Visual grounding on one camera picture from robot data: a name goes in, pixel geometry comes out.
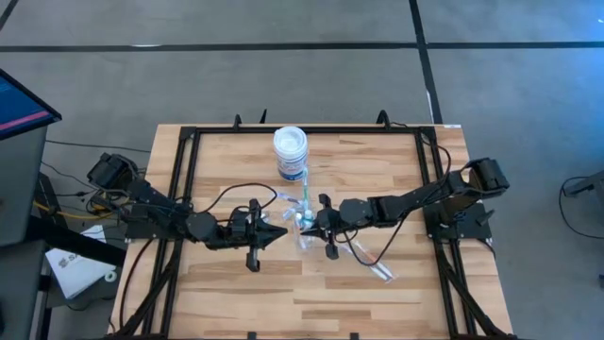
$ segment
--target white plastic container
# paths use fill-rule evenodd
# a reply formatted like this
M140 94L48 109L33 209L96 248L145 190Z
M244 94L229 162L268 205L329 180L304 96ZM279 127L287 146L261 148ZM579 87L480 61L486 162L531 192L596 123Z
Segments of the white plastic container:
M302 179L309 156L306 133L299 127L282 127L275 131L273 144L279 174L286 180Z

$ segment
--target blue label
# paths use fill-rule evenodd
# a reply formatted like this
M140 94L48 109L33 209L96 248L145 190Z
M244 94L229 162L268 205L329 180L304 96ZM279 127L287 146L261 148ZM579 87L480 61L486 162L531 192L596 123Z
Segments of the blue label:
M279 174L286 180L299 180L302 179L302 177L304 176L304 170L294 175L288 175L279 170Z

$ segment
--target clear plastic bag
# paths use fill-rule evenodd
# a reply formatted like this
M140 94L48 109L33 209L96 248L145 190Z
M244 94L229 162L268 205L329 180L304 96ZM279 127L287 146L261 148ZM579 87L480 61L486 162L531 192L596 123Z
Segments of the clear plastic bag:
M359 243L359 241L353 240L351 242L351 245L354 247L355 253L361 261L365 263L373 263L376 260L376 257L373 256L369 251L365 250L365 248L361 246L361 243ZM345 250L351 256L354 256L348 244L338 244L338 247ZM390 268L382 261L367 267L371 269L371 271L374 272L374 274L376 274L379 278L386 281L386 283L396 279L396 276L393 274L392 270L390 270Z
M314 237L302 236L301 231L304 231L312 227L314 217L310 206L309 198L309 171L308 168L304 169L302 177L303 199L297 199L286 194L279 193L277 197L284 199L294 205L283 213L283 220L292 220L292 232L294 235L294 242L299 249L309 249L314 242Z

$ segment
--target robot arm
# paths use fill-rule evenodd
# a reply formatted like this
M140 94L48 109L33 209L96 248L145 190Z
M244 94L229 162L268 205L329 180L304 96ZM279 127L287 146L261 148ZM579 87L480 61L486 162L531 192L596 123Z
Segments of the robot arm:
M469 169L467 182L462 176L465 169ZM394 227L410 212L435 203L440 203L436 211L439 224L448 227L463 222L468 217L464 212L478 200L500 196L509 187L495 160L480 159L470 161L462 169L451 171L440 180L404 195L375 196L367 200L345 199L339 211L331 207L327 195L319 195L324 209L317 213L314 225L302 234L326 241L326 254L335 260L338 259L338 248L334 241L338 234L369 227ZM484 219L482 222L471 222L484 223L490 215L491 212L481 216Z
M249 247L245 265L253 272L260 271L258 249L264 249L287 233L287 229L272 226L260 218L261 206L257 199L249 201L247 211L235 209L227 224L221 226L211 213L194 212L193 205L177 202L154 189L137 174L136 164L120 155L103 154L88 173L88 180L107 193L128 198L129 202L124 205L111 206L126 222L147 220L161 228L164 235L202 242L211 250ZM138 209L137 212L126 210L128 205Z

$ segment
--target floor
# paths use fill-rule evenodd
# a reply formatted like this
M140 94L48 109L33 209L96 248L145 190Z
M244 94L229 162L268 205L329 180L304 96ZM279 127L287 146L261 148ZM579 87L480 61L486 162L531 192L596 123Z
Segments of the floor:
M604 241L572 233L557 205L566 178L604 169L601 1L0 0L3 7L15 3L0 31L0 67L63 114L48 129L49 139L149 149L156 124L225 123L236 113L256 122L264 109L275 123L366 123L386 110L404 123L463 125L471 156L498 159L512 184L487 205L496 209L496 260L514 331L526 338L601 338L604 290L597 275L604 273ZM410 4L417 3L429 68L416 48L3 49L415 43ZM475 48L460 49L462 43ZM426 71L433 84L425 82ZM102 151L48 144L44 160L84 178ZM146 163L144 154L128 157ZM42 170L58 192L80 190ZM75 199L62 202L81 206ZM577 229L604 235L592 195L563 205ZM86 312L58 308L50 338L101 336L111 305L97 301Z

